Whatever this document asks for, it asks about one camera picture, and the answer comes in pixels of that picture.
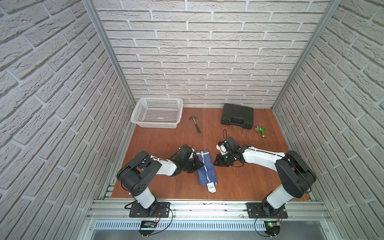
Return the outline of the blue striped pillowcase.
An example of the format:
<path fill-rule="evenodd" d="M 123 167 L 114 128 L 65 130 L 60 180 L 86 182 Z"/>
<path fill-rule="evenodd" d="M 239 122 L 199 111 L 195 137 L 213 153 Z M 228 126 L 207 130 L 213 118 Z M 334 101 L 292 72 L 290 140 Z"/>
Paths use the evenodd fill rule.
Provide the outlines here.
<path fill-rule="evenodd" d="M 210 193 L 215 193 L 218 179 L 210 152 L 208 150 L 196 151 L 196 155 L 203 164 L 203 166 L 198 169 L 199 185 L 206 186 Z"/>

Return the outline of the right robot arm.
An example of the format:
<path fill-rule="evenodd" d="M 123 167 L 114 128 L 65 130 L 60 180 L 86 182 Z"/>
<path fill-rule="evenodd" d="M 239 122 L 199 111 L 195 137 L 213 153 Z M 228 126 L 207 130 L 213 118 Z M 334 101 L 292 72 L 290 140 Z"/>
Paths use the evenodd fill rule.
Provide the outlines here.
<path fill-rule="evenodd" d="M 271 218 L 292 199 L 302 198 L 317 180 L 317 175 L 295 151 L 276 153 L 249 145 L 240 146 L 232 137 L 219 142 L 220 153 L 214 162 L 218 167 L 231 167 L 239 161 L 244 166 L 256 164 L 278 173 L 281 184 L 262 200 L 262 213 Z"/>

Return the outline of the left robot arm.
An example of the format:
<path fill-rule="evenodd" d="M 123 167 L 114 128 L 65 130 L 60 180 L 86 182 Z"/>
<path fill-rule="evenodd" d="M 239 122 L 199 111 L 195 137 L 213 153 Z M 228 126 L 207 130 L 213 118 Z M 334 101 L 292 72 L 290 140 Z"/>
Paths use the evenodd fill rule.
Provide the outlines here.
<path fill-rule="evenodd" d="M 182 146 L 169 159 L 161 159 L 141 151 L 117 173 L 121 187 L 145 209 L 153 209 L 157 198 L 149 185 L 156 175 L 175 177 L 182 171 L 191 174 L 204 166 L 194 149 Z"/>

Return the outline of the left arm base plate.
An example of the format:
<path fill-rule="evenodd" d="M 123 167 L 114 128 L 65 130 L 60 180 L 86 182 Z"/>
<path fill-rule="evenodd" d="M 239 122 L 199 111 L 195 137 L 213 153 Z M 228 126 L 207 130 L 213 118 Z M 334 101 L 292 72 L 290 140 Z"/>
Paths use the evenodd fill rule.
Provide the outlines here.
<path fill-rule="evenodd" d="M 168 218 L 170 202 L 154 202 L 148 209 L 142 207 L 137 201 L 125 206 L 130 210 L 130 218 Z"/>

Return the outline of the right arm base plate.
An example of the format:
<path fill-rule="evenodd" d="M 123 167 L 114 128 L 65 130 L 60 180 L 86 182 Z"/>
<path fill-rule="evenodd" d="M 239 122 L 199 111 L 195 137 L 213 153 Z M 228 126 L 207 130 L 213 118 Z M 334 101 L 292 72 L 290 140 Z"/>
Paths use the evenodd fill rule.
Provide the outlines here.
<path fill-rule="evenodd" d="M 278 209 L 274 209 L 269 206 L 268 203 L 246 203 L 248 215 L 250 219 L 287 219 L 288 213 L 285 205 L 282 205 Z"/>

